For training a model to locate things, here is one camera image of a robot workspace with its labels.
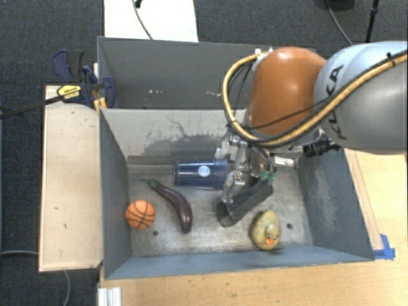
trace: white paper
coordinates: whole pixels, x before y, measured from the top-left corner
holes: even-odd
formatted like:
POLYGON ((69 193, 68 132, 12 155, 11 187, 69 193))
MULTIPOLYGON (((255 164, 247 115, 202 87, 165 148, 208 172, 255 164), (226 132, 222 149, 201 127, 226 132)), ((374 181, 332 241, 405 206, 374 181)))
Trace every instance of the white paper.
MULTIPOLYGON (((143 0, 138 13, 155 40, 198 41, 193 0, 143 0)), ((132 0, 105 0, 105 36, 149 38, 132 0)))

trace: wooden table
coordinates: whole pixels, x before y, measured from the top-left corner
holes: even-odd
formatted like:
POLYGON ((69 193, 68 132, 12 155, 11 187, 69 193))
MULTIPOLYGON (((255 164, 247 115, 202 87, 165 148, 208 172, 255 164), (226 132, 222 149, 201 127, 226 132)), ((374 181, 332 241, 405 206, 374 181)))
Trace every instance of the wooden table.
POLYGON ((101 276, 101 287, 120 286, 125 306, 407 305, 406 159, 364 153, 355 157, 377 227, 396 249, 394 261, 133 280, 105 281, 101 276))

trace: blue tape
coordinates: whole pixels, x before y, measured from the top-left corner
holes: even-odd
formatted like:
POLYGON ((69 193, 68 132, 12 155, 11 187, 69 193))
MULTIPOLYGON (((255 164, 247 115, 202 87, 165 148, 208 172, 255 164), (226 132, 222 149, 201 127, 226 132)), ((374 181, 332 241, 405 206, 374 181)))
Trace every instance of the blue tape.
POLYGON ((380 233, 380 236, 384 249, 373 251, 375 259, 390 259, 393 261, 395 258, 395 248, 390 247, 390 243, 388 242, 388 238, 386 235, 380 233))

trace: yellow cable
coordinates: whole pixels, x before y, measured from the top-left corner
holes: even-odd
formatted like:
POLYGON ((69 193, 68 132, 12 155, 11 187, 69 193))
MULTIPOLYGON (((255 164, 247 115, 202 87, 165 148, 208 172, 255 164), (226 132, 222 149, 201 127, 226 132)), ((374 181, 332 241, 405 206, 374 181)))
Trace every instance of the yellow cable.
POLYGON ((267 142, 261 142, 260 138, 255 137, 252 134, 250 134, 248 131, 246 131, 235 119, 232 109, 231 109, 230 101, 228 99, 228 87, 229 87, 230 78, 232 77, 234 72, 237 70, 237 68, 239 68, 240 66, 242 66, 243 64, 247 62, 257 59, 260 55, 267 54, 267 53, 268 52, 261 52, 258 54, 253 54, 253 55, 250 55, 248 57, 245 57, 237 61, 234 65, 232 65, 232 67, 226 73, 226 76, 224 77, 224 82, 222 84, 222 98, 224 101, 225 111, 228 115, 229 120, 231 121, 231 125, 243 137, 246 137, 247 139, 250 139, 255 142, 259 142, 261 145, 267 146, 267 147, 283 145, 286 142, 290 142, 293 138, 296 138, 297 136, 300 136, 301 134, 305 133, 310 128, 316 126, 320 121, 322 121, 330 112, 332 112, 336 107, 338 107, 341 104, 341 102, 343 102, 351 93, 353 93, 357 88, 359 88, 365 82, 368 82, 371 78, 407 60, 407 54, 403 54, 400 57, 397 57, 393 60, 385 62, 384 64, 381 64, 380 66, 366 72, 362 76, 358 77, 355 81, 350 83, 338 95, 336 95, 326 106, 324 106, 324 108, 322 108, 317 114, 311 117, 307 122, 302 124, 300 127, 292 130, 291 132, 285 134, 284 136, 280 138, 273 138, 267 142))

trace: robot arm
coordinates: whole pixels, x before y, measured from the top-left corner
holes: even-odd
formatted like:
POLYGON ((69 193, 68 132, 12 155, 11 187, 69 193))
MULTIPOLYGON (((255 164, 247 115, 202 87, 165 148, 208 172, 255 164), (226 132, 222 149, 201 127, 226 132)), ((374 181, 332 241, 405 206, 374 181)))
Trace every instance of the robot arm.
POLYGON ((272 194, 277 167, 294 167, 302 153, 407 151, 407 42, 355 45, 328 61, 295 47, 255 53, 229 69, 222 100, 228 132, 215 158, 228 167, 217 175, 217 214, 231 226, 272 194), (230 105, 230 82, 258 58, 242 116, 230 105))

